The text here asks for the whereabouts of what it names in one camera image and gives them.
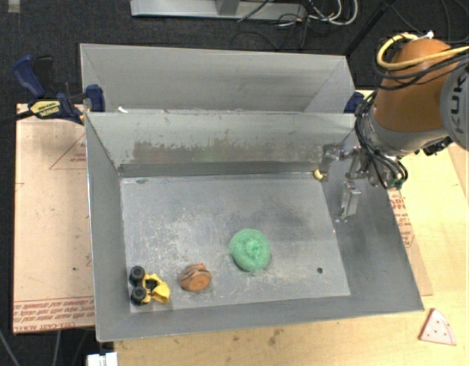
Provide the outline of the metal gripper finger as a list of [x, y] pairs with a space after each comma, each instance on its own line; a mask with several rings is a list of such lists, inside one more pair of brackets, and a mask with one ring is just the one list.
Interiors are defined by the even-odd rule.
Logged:
[[335, 161], [345, 158], [345, 149], [343, 143], [331, 143], [323, 146], [322, 156], [313, 172], [313, 176], [318, 181], [325, 181], [329, 175], [331, 165]]
[[361, 189], [353, 181], [344, 181], [339, 200], [339, 209], [336, 221], [343, 223], [357, 214], [358, 202], [361, 197]]

